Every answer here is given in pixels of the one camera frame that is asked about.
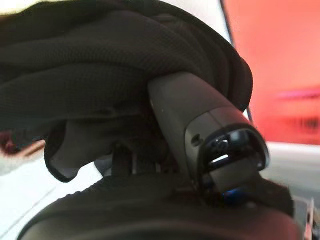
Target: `black fabric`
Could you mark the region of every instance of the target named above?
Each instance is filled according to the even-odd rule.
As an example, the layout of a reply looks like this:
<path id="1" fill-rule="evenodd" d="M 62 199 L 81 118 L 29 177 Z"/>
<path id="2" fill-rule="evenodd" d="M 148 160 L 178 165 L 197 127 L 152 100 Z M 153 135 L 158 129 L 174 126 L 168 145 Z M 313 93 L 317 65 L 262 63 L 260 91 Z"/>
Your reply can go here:
<path id="1" fill-rule="evenodd" d="M 45 161 L 63 182 L 117 144 L 161 161 L 147 83 L 181 71 L 248 106 L 248 65 L 189 13 L 157 0 L 41 2 L 0 23 L 0 131 L 52 123 Z"/>

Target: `small hole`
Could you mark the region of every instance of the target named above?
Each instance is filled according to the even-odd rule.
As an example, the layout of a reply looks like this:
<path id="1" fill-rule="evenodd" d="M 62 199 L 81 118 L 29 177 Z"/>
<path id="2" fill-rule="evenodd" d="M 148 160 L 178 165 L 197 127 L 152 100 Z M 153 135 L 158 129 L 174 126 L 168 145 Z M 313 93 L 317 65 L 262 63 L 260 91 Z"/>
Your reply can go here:
<path id="1" fill-rule="evenodd" d="M 191 144 L 194 147 L 197 147 L 201 144 L 200 134 L 193 136 L 193 138 L 191 139 Z"/>

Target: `white surface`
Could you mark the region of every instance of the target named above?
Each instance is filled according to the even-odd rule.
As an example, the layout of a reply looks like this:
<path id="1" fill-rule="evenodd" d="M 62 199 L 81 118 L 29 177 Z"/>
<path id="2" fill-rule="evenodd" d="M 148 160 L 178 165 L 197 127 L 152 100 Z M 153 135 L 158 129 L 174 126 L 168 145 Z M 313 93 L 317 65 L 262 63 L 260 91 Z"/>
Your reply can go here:
<path id="1" fill-rule="evenodd" d="M 320 146 L 268 142 L 270 165 L 261 172 L 268 179 L 320 192 Z"/>
<path id="2" fill-rule="evenodd" d="M 45 206 L 99 179 L 101 175 L 91 163 L 71 182 L 59 182 L 48 172 L 43 159 L 0 177 L 0 239 L 16 239 L 22 227 Z"/>

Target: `red background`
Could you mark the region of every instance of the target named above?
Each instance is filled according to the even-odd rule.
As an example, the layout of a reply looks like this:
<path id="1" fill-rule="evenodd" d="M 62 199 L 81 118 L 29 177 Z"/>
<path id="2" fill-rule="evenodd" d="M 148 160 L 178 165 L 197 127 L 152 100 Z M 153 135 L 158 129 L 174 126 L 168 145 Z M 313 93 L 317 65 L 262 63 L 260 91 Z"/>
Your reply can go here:
<path id="1" fill-rule="evenodd" d="M 225 0 L 253 74 L 253 122 L 267 141 L 320 144 L 320 1 Z"/>

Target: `black knit fabric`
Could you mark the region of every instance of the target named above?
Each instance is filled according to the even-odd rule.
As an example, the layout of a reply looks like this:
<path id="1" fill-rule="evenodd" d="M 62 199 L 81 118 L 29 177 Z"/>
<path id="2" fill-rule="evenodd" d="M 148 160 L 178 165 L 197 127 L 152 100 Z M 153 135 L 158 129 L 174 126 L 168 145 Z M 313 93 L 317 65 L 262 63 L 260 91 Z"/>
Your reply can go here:
<path id="1" fill-rule="evenodd" d="M 0 131 L 52 122 L 45 161 L 64 182 L 118 143 L 157 160 L 166 144 L 147 83 L 181 71 L 248 106 L 248 65 L 189 13 L 157 0 L 41 2 L 0 23 Z"/>

